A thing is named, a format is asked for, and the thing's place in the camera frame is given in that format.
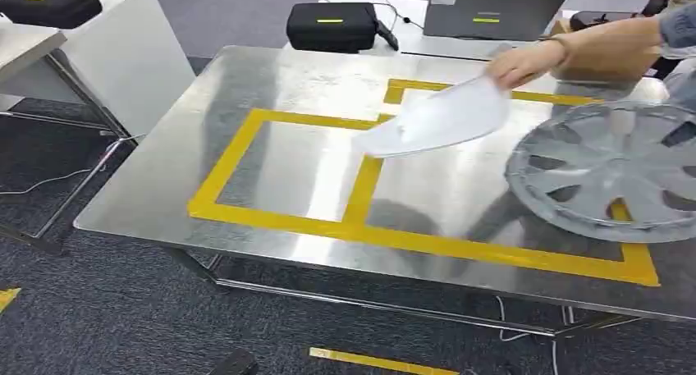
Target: gray carpet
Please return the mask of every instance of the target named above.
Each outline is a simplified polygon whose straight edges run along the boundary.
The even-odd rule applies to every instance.
[[[190,57],[214,57],[226,45],[282,48],[292,7],[317,1],[159,0]]]
[[[295,0],[283,4],[269,0],[268,10],[278,10],[274,15],[255,11],[259,0],[219,3],[219,11],[209,11],[206,16],[226,13],[237,25],[224,27],[225,21],[219,21],[217,30],[217,25],[197,30],[196,21],[205,21],[206,16],[192,19],[185,15],[193,10],[189,5],[195,0],[162,1],[187,53],[209,57],[217,50],[213,41],[281,47],[285,43],[284,32],[278,32],[285,23],[281,11]],[[201,3],[196,10],[202,12],[204,6]],[[257,23],[261,19],[257,14],[267,15],[263,26]],[[251,23],[276,30],[257,30],[248,26]],[[198,31],[224,34],[220,39],[211,34],[213,39],[197,40],[208,37],[197,36]],[[265,35],[256,39],[259,34]],[[200,72],[208,59],[190,61]],[[30,99],[15,109],[85,114],[77,106]],[[0,190],[24,189],[36,181],[84,168],[111,140],[91,130],[0,119]],[[49,239],[62,240],[66,246],[65,256],[45,256],[0,238],[0,289],[22,288],[0,314],[0,374],[203,375],[235,347],[257,357],[261,374],[394,373],[313,359],[308,356],[310,346],[467,375],[472,374],[467,369],[478,375],[552,373],[550,346],[544,340],[503,343],[494,331],[466,325],[224,290],[196,279],[152,243],[72,229],[71,219],[126,153],[108,164],[50,232]],[[0,218],[35,229],[78,180],[47,184],[27,196],[0,196]],[[393,278],[357,279],[250,260],[227,260],[221,272],[279,286],[498,315],[493,297],[453,286]],[[510,300],[508,312],[509,319],[516,321],[558,321],[558,311],[549,305]],[[568,346],[569,369],[563,375],[693,374],[696,352],[689,347],[694,341],[696,328],[675,323],[637,322],[597,332],[576,338]]]

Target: metal table top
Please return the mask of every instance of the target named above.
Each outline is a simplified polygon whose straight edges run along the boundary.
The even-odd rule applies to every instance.
[[[0,23],[0,81],[7,80],[66,42],[55,28]]]
[[[482,69],[481,62],[434,57],[224,48],[78,216],[76,227],[184,249],[450,283],[606,312],[696,319],[692,242],[649,249],[629,245],[622,251],[616,243],[575,236],[542,222],[508,191],[503,172],[510,151],[533,127],[567,108],[550,103],[513,101],[511,119],[492,135],[384,161],[367,201],[365,224],[383,233],[382,238],[394,236],[388,231],[409,232],[394,242],[376,245],[368,233],[360,242],[336,238],[343,225],[332,223],[346,218],[364,157],[351,148],[356,130],[337,127],[266,121],[248,139],[248,149],[215,194],[217,204],[304,217],[298,218],[302,221],[313,218],[336,231],[316,236],[273,230],[279,225],[247,226],[258,222],[253,219],[235,224],[189,215],[187,204],[232,139],[239,140],[236,132],[252,108],[291,112],[293,117],[373,121],[381,112],[398,111],[383,102],[391,78],[455,83]],[[666,97],[657,80],[602,87],[560,84],[546,76],[524,90],[604,99]],[[406,98],[423,94],[405,91]],[[270,223],[282,220],[271,218]],[[437,237],[432,243],[436,254],[422,250],[419,237],[424,236]],[[390,244],[413,244],[415,250]],[[472,250],[476,255],[459,255]],[[520,258],[520,253],[530,258]],[[555,254],[568,256],[558,259]],[[575,271],[543,271],[555,269],[556,261]],[[638,262],[638,269],[654,265],[657,275],[653,280],[648,272],[640,279],[643,274],[622,262]],[[639,277],[622,279],[621,270]]]

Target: laptop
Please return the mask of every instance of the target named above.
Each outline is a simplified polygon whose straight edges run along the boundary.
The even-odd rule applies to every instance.
[[[565,0],[429,0],[424,34],[534,41]]]

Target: black case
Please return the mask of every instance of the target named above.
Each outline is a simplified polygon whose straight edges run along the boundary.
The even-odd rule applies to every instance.
[[[371,3],[295,4],[287,20],[294,49],[357,53],[374,45],[378,22]]]
[[[16,24],[74,29],[102,12],[99,0],[0,0],[0,12]]]

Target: yellow label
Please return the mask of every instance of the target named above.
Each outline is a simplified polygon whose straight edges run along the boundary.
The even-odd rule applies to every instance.
[[[497,18],[474,18],[474,22],[486,22],[488,24],[497,24],[500,22]]]

